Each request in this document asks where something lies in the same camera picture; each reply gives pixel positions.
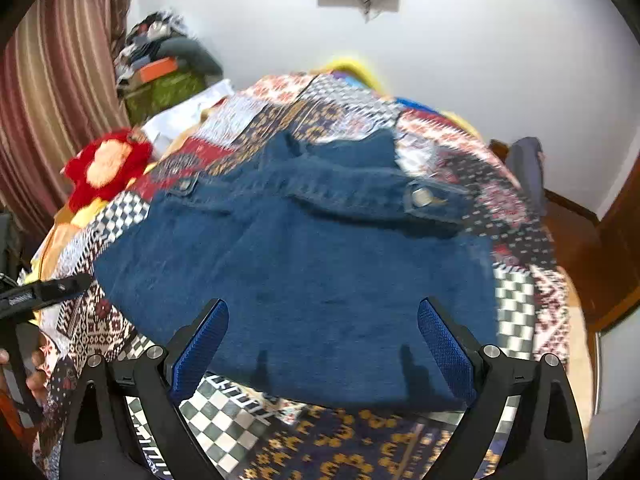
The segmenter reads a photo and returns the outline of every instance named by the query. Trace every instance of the red plush pillow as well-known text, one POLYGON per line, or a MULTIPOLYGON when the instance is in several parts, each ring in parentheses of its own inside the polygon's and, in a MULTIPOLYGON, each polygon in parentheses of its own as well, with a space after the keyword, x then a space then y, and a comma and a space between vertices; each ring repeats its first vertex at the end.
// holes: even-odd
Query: red plush pillow
POLYGON ((63 169, 76 184, 68 200, 69 209, 75 213, 95 198, 111 200, 132 178, 143 174, 152 150, 144 134, 128 128, 94 140, 63 169))

